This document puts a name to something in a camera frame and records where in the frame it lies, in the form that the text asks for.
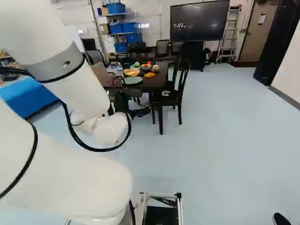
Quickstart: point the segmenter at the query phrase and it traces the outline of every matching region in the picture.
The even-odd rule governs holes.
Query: bottle
[[[121,63],[118,63],[118,66],[117,66],[117,76],[124,77],[124,75],[123,75],[123,67],[122,67]]]

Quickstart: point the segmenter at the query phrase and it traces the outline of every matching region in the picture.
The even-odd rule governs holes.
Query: ladder
[[[239,21],[239,15],[242,5],[230,6],[227,15],[226,26],[223,34],[223,39],[219,42],[217,60],[221,63],[222,58],[228,58],[228,62],[235,58],[236,40]]]

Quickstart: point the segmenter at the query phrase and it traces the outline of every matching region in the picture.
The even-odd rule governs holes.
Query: television
[[[229,0],[171,6],[171,41],[216,41],[223,38]]]

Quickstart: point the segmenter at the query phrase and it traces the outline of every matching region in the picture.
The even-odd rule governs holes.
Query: door
[[[255,2],[239,61],[259,60],[277,10],[274,1],[270,2],[272,4]]]

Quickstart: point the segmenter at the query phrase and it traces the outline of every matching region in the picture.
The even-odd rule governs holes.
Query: blue box
[[[125,11],[125,5],[120,3],[120,2],[109,3],[106,6],[107,6],[109,14],[118,14],[118,13],[125,13],[126,12]]]
[[[116,49],[117,53],[125,53],[127,52],[127,43],[115,43],[114,48]]]
[[[135,22],[124,22],[122,25],[124,33],[137,32],[137,26]]]
[[[142,42],[142,34],[126,34],[126,39],[128,43]]]
[[[111,34],[116,34],[116,33],[123,33],[123,27],[122,24],[116,24],[116,25],[109,25],[111,29]]]
[[[101,8],[97,8],[97,11],[98,11],[98,15],[102,15]]]

